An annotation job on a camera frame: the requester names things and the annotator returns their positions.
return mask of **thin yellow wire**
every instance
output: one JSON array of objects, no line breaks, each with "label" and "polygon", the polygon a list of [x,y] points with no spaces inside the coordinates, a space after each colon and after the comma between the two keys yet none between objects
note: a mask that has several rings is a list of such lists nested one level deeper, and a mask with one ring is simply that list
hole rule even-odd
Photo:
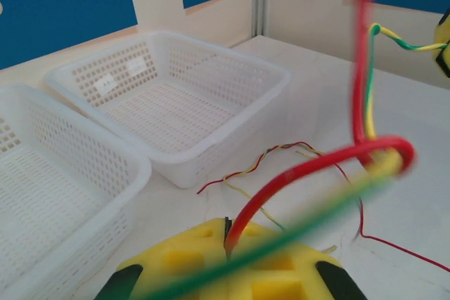
[{"label": "thin yellow wire", "polygon": [[[322,155],[322,154],[323,154],[323,152],[318,151],[318,150],[315,150],[315,149],[310,148],[310,147],[307,147],[306,145],[303,145],[303,144],[299,144],[298,146],[301,147],[301,148],[304,148],[305,150],[308,150],[308,151],[310,151],[310,152],[312,152],[312,153],[314,153],[314,154],[316,154],[316,155]],[[277,145],[277,146],[274,148],[274,150],[280,149],[281,147],[283,147],[283,145]],[[312,156],[312,155],[310,155],[310,154],[307,154],[307,153],[305,153],[305,152],[302,152],[302,151],[300,151],[300,150],[296,150],[295,152],[296,152],[297,154],[300,154],[300,155],[305,156],[305,157],[307,157],[307,158],[314,158],[314,156]],[[267,153],[264,153],[264,155],[263,155],[262,158],[260,159],[260,162],[261,162],[266,156],[267,156]],[[244,176],[244,175],[248,174],[250,171],[252,171],[252,170],[256,167],[257,163],[258,163],[258,161],[256,161],[256,162],[255,162],[252,166],[250,166],[247,170],[245,170],[245,171],[241,172],[240,174],[237,174],[237,175],[235,175],[235,176],[233,176],[233,177]],[[229,178],[227,178],[227,176],[224,176],[224,177],[223,177],[223,180],[224,180],[223,183],[224,183],[226,186],[228,186],[230,189],[233,189],[233,190],[235,190],[235,191],[238,191],[241,195],[246,196],[246,198],[248,198],[249,200],[252,199],[252,196],[251,196],[249,193],[247,193],[244,189],[241,189],[241,188],[239,188],[239,187],[237,187],[237,186],[231,184],[231,183],[229,182]],[[281,223],[278,222],[278,221],[277,221],[277,220],[276,220],[276,219],[275,219],[275,218],[274,218],[274,217],[273,217],[273,216],[272,216],[272,215],[271,215],[264,207],[260,207],[259,210],[260,210],[260,211],[263,213],[263,215],[265,215],[266,218],[269,219],[272,223],[276,224],[279,228],[284,229],[284,227],[281,225]],[[333,246],[331,246],[331,247],[329,247],[329,248],[327,248],[327,249],[324,249],[322,252],[325,253],[325,254],[329,254],[329,253],[331,253],[331,252],[334,252],[337,248],[338,248],[338,247],[337,247],[336,245],[333,245]]]}]

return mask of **yellow plastic part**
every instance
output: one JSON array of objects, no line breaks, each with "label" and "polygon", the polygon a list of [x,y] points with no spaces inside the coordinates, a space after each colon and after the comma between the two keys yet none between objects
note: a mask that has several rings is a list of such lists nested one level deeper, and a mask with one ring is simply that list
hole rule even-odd
[{"label": "yellow plastic part", "polygon": [[[438,26],[436,26],[434,43],[450,43],[450,8],[439,21]],[[450,47],[447,46],[444,50],[433,51],[433,59],[441,71],[450,78]]]},{"label": "yellow plastic part", "polygon": [[[276,233],[254,223],[245,228],[233,254],[242,254]],[[317,261],[341,265],[300,242],[229,278],[229,300],[333,300],[316,270]]]},{"label": "yellow plastic part", "polygon": [[[224,219],[212,219],[121,263],[117,270],[134,264],[143,267],[130,299],[137,299],[166,282],[225,262],[224,229]],[[227,300],[227,281],[220,280],[183,300]]]},{"label": "yellow plastic part", "polygon": [[[130,299],[137,299],[166,282],[224,262],[224,229],[224,219],[212,219],[121,263],[117,270],[135,264],[143,267]],[[260,240],[273,235],[277,232],[250,223],[233,255],[242,254]],[[333,300],[315,268],[317,261],[328,261],[340,267],[327,254],[297,243],[183,300]]]}]

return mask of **plastic basket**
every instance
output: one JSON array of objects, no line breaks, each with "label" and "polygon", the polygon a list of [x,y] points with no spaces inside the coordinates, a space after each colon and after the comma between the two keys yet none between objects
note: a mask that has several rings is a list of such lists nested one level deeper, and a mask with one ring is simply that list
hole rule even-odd
[{"label": "plastic basket", "polygon": [[173,32],[130,39],[46,77],[181,188],[198,183],[276,114],[289,81],[287,70]]},{"label": "plastic basket", "polygon": [[150,161],[28,86],[0,88],[0,299],[56,300],[131,230]]}]

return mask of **green wire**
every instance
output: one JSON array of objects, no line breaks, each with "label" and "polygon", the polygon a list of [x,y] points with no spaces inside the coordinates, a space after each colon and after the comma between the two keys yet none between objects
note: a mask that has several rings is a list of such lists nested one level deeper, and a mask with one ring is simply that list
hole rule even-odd
[{"label": "green wire", "polygon": [[[369,50],[369,65],[368,65],[368,78],[367,78],[367,87],[366,87],[366,97],[365,97],[365,107],[366,110],[368,108],[368,99],[371,97],[371,92],[372,92],[372,87],[373,87],[373,70],[375,68],[375,35],[379,34],[381,32],[381,26],[374,25],[370,31],[370,50]],[[406,43],[404,40],[402,39],[398,39],[398,38],[394,38],[394,37],[389,37],[390,39],[392,39],[393,41],[395,41],[397,43],[397,45],[399,45],[400,47],[402,47],[403,49],[406,49],[407,51],[414,51],[416,49],[425,47],[425,46],[413,46],[410,45],[408,43]],[[443,44],[442,46],[438,47],[437,49],[445,49],[446,45]]]},{"label": "green wire", "polygon": [[300,237],[313,232],[313,230],[316,230],[319,226],[324,225],[331,217],[340,216],[343,211],[346,211],[354,204],[355,199],[362,195],[369,195],[373,194],[375,191],[382,190],[379,188],[375,189],[374,187],[378,187],[379,185],[383,186],[384,184],[382,183],[385,181],[386,178],[379,178],[368,182],[361,189],[350,190],[344,195],[341,195],[338,200],[332,201],[330,207],[312,213],[294,226],[292,230],[284,232],[279,237],[265,242],[263,245],[254,248],[246,254],[237,256],[236,258],[227,261],[225,264],[212,267],[196,275],[173,282],[167,287],[163,287],[162,289],[148,294],[141,298],[141,300],[178,299],[180,296],[186,296],[197,288],[203,287],[219,278],[234,273],[257,260],[270,255],[274,251],[285,247],[289,243],[298,240]]}]

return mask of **yellow foam block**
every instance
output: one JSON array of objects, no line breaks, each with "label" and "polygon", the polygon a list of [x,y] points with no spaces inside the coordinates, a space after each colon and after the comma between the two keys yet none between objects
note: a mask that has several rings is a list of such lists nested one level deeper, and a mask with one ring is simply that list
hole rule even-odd
[{"label": "yellow foam block", "polygon": [[[250,223],[233,250],[244,254],[274,231]],[[316,269],[317,261],[340,264],[331,256],[301,243],[290,245],[229,278],[229,300],[333,300]]]},{"label": "yellow foam block", "polygon": [[[142,267],[128,286],[129,298],[137,299],[168,282],[225,262],[224,230],[224,219],[212,219],[124,261],[115,274],[122,271],[126,275],[130,266],[139,270]],[[257,224],[248,224],[231,258],[277,234]],[[316,269],[318,261],[340,267],[329,255],[298,242],[183,300],[333,300]],[[111,283],[121,281],[112,277]]]},{"label": "yellow foam block", "polygon": [[[224,226],[224,219],[212,219],[121,263],[117,270],[134,264],[143,267],[130,299],[137,299],[167,282],[225,262]],[[226,300],[226,290],[226,280],[220,280],[184,300]]]}]

